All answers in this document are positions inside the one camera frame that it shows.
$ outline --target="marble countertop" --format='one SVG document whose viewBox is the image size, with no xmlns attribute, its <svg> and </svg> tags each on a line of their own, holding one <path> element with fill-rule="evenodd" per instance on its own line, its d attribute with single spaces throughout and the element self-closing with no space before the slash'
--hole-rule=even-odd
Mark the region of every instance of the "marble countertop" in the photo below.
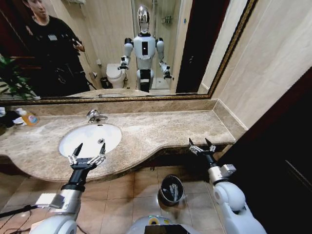
<svg viewBox="0 0 312 234">
<path fill-rule="evenodd" d="M 87 91 L 83 93 L 73 94 L 70 97 L 81 97 L 81 98 L 98 98 L 102 94 L 107 97 L 133 97 L 133 96 L 148 96 L 150 93 L 136 90 L 136 89 L 98 89 Z"/>
<path fill-rule="evenodd" d="M 109 114 L 105 121 L 121 129 L 119 145 L 88 174 L 88 180 L 125 172 L 163 148 L 186 147 L 189 137 L 204 144 L 233 144 L 235 139 L 213 111 Z M 0 136 L 0 155 L 8 156 L 27 174 L 48 181 L 68 181 L 72 169 L 59 153 L 69 131 L 88 124 L 85 116 L 41 117 L 34 126 L 16 126 Z"/>
</svg>

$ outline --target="faucet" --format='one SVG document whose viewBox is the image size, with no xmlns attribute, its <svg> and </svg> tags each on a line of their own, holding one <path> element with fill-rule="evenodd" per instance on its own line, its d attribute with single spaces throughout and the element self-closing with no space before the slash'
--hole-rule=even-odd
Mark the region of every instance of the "faucet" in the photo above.
<svg viewBox="0 0 312 234">
<path fill-rule="evenodd" d="M 87 114 L 86 117 L 90 118 L 89 123 L 93 123 L 94 121 L 99 122 L 101 120 L 107 120 L 108 119 L 107 116 L 100 114 L 97 110 L 89 111 L 89 113 Z"/>
</svg>

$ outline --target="sink drain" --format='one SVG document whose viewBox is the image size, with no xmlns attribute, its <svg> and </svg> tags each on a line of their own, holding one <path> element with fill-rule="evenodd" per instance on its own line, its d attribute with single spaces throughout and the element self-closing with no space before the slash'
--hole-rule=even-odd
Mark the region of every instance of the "sink drain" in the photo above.
<svg viewBox="0 0 312 234">
<path fill-rule="evenodd" d="M 104 139 L 99 139 L 97 142 L 98 142 L 99 144 L 103 144 L 103 143 L 105 142 L 105 140 L 104 140 Z"/>
</svg>

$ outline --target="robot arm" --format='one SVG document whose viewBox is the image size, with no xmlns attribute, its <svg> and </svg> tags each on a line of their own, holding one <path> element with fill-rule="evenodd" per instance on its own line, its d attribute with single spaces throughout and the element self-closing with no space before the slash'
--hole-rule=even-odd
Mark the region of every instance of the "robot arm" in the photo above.
<svg viewBox="0 0 312 234">
<path fill-rule="evenodd" d="M 161 72 L 163 73 L 163 77 L 172 78 L 172 76 L 170 75 L 170 66 L 168 66 L 166 62 L 163 61 L 165 44 L 162 38 L 159 38 L 157 40 L 156 48 L 158 52 L 159 66 L 160 66 Z"/>
<path fill-rule="evenodd" d="M 190 139 L 190 150 L 205 156 L 209 164 L 209 179 L 214 185 L 214 199 L 220 205 L 227 234 L 266 234 L 263 226 L 256 220 L 247 206 L 244 193 L 233 183 L 229 176 L 236 171 L 231 165 L 219 167 L 213 158 L 215 146 L 206 139 L 209 150 L 204 151 L 195 146 Z"/>
<path fill-rule="evenodd" d="M 85 190 L 84 184 L 89 171 L 95 169 L 105 159 L 105 142 L 98 156 L 77 158 L 83 144 L 80 144 L 68 160 L 74 170 L 68 183 L 62 186 L 60 194 L 42 194 L 36 202 L 41 208 L 54 208 L 56 215 L 45 219 L 30 231 L 30 234 L 75 234 L 77 219 L 80 211 L 81 195 Z"/>
<path fill-rule="evenodd" d="M 120 69 L 129 69 L 129 63 L 130 63 L 130 57 L 131 52 L 133 50 L 133 41 L 130 38 L 125 39 L 125 55 L 121 57 L 120 66 L 118 67 L 118 70 Z"/>
</svg>

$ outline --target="chrome robot head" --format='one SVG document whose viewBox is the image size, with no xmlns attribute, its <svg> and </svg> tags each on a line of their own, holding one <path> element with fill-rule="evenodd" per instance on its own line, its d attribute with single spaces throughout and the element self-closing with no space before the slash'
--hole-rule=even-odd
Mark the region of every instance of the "chrome robot head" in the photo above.
<svg viewBox="0 0 312 234">
<path fill-rule="evenodd" d="M 141 5 L 137 11 L 137 20 L 140 25 L 141 33 L 148 33 L 148 27 L 150 24 L 150 14 L 148 13 L 148 9 L 146 6 Z"/>
</svg>

